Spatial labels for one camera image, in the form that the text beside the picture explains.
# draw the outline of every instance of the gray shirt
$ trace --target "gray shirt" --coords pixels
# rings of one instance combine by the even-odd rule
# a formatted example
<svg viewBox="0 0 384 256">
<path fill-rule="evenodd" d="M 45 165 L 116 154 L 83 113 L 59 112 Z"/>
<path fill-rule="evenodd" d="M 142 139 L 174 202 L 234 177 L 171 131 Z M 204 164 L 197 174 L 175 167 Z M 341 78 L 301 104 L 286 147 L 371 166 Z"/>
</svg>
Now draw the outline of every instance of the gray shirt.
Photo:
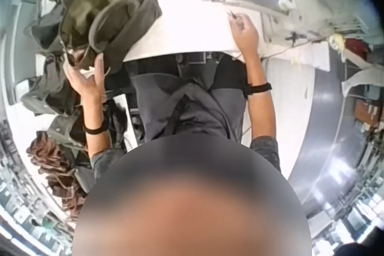
<svg viewBox="0 0 384 256">
<path fill-rule="evenodd" d="M 261 136 L 251 142 L 250 149 L 257 152 L 268 160 L 278 171 L 280 170 L 280 160 L 278 157 L 278 145 L 275 138 Z M 125 152 L 120 149 L 109 149 L 96 154 L 91 159 L 95 178 L 98 179 L 113 163 L 123 157 Z"/>
</svg>

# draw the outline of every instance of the metal machine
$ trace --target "metal machine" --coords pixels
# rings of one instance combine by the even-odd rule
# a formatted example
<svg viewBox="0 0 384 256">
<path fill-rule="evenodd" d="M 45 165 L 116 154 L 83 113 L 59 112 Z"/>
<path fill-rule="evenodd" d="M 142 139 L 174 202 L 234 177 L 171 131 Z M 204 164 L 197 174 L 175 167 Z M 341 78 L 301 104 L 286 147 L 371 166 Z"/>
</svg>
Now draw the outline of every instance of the metal machine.
<svg viewBox="0 0 384 256">
<path fill-rule="evenodd" d="M 333 34 L 383 44 L 379 15 L 370 0 L 206 0 L 262 13 L 267 43 L 295 45 Z"/>
</svg>

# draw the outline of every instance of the hand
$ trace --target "hand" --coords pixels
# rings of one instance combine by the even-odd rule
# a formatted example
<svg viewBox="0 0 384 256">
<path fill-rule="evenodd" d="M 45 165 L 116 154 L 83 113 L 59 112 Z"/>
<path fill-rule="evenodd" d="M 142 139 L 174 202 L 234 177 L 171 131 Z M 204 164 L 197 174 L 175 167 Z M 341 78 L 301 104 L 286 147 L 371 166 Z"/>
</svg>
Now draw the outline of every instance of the hand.
<svg viewBox="0 0 384 256">
<path fill-rule="evenodd" d="M 229 16 L 228 20 L 233 40 L 243 56 L 246 57 L 249 54 L 257 53 L 259 33 L 257 33 L 257 29 L 250 18 L 245 14 L 236 14 L 236 19 Z"/>
<path fill-rule="evenodd" d="M 81 59 L 84 51 L 75 52 L 75 62 Z M 99 54 L 95 60 L 95 73 L 86 78 L 79 70 L 76 70 L 68 63 L 66 54 L 64 72 L 72 88 L 81 96 L 82 104 L 100 105 L 103 103 L 104 90 L 104 60 L 103 54 Z"/>
</svg>

